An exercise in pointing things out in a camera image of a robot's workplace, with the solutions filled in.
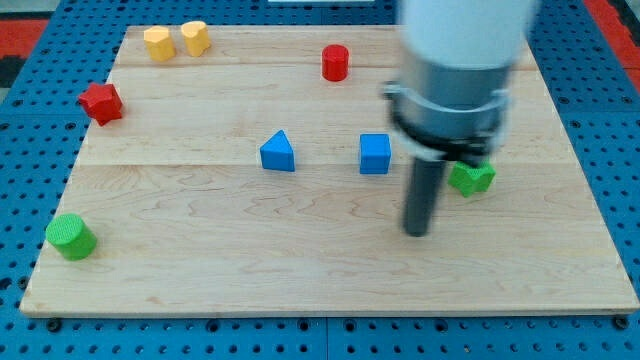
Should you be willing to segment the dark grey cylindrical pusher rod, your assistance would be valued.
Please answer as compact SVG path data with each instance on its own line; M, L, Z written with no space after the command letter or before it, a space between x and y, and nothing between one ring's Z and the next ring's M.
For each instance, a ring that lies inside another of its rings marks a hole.
M445 168L444 161L414 159L402 221L408 235L422 237L429 232Z

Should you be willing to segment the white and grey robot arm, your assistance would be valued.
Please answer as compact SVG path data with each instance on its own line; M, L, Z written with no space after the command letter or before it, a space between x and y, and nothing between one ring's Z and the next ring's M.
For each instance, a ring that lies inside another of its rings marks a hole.
M390 123L412 156L402 227L428 233L448 163L479 167L504 142L508 80L538 0L403 0L401 62L385 84Z

